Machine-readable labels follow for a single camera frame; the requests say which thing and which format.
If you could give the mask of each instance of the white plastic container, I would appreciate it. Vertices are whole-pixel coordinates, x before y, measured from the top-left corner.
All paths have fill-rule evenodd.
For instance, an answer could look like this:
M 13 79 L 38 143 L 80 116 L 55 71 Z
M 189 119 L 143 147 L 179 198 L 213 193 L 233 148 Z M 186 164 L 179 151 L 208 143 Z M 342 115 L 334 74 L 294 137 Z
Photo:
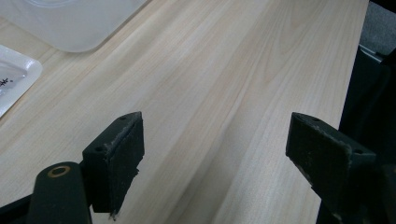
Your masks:
M 57 49 L 82 52 L 102 43 L 148 0 L 7 0 L 0 16 Z

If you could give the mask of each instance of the screw hole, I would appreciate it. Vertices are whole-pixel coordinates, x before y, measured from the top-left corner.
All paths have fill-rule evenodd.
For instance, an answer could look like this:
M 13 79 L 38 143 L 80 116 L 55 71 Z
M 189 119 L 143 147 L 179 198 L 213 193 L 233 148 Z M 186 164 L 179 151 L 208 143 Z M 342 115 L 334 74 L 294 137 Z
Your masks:
M 57 166 L 48 172 L 48 176 L 51 178 L 56 178 L 69 173 L 70 166 Z
M 355 149 L 353 152 L 359 155 L 363 154 L 363 151 L 361 149 Z

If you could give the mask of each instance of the light wood grain surface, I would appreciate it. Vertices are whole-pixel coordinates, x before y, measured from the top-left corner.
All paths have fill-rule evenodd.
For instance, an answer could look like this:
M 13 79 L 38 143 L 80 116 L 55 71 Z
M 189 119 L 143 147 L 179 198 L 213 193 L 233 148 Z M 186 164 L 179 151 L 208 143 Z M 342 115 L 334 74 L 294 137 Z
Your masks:
M 0 44 L 44 66 L 0 119 L 0 205 L 142 111 L 146 156 L 118 223 L 315 223 L 319 198 L 285 156 L 290 114 L 338 127 L 367 4 L 153 0 L 80 54 L 0 19 Z

